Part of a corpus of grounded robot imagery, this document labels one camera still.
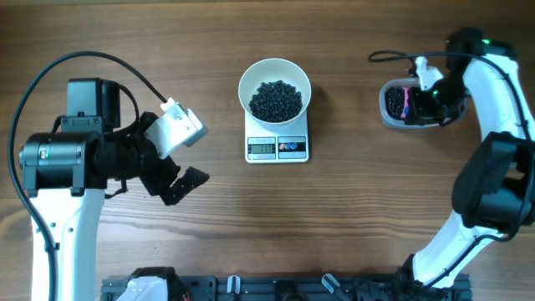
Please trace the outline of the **pink scoop blue handle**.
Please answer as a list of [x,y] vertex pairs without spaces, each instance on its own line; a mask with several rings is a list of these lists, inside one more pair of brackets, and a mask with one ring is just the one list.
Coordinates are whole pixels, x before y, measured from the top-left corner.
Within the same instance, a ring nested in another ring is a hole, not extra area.
[[410,106],[409,106],[409,88],[407,87],[403,87],[402,88],[402,91],[403,91],[403,110],[402,110],[402,113],[401,113],[401,119],[404,120],[409,112],[410,112]]

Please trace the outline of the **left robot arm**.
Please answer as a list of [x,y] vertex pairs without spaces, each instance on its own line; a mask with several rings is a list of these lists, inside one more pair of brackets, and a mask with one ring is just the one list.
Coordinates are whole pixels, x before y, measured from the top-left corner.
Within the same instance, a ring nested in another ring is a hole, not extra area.
[[53,131],[31,135],[19,153],[22,187],[43,225],[33,241],[32,298],[56,300],[95,298],[96,237],[110,179],[126,183],[138,178],[150,196],[174,206],[209,176],[189,167],[183,171],[171,153],[190,147],[207,128],[190,109],[165,101],[162,116],[136,113],[120,126],[120,96],[128,89],[114,81],[89,78],[68,82],[67,110]]

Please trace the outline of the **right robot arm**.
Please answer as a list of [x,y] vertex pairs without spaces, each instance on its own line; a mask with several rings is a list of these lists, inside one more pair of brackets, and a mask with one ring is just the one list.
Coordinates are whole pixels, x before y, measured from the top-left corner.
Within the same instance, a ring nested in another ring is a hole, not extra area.
[[410,77],[389,82],[381,114],[397,128],[446,126],[471,99],[481,144],[454,181],[451,215],[396,276],[406,297],[448,298],[457,274],[490,242],[507,242],[534,221],[534,119],[509,43],[461,28],[446,40],[446,72],[410,56]]

